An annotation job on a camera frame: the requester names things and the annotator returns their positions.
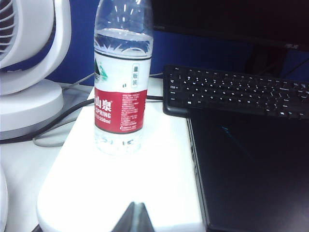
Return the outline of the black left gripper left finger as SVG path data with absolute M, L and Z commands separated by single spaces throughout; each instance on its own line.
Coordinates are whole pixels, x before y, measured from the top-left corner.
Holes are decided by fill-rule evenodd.
M 135 203 L 131 202 L 113 228 L 113 232 L 129 232 L 131 230 L 134 209 Z

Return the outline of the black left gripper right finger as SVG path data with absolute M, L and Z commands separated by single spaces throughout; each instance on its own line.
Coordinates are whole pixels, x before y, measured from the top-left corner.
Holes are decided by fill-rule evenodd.
M 154 232 L 154 228 L 144 203 L 136 204 L 134 211 L 134 231 Z

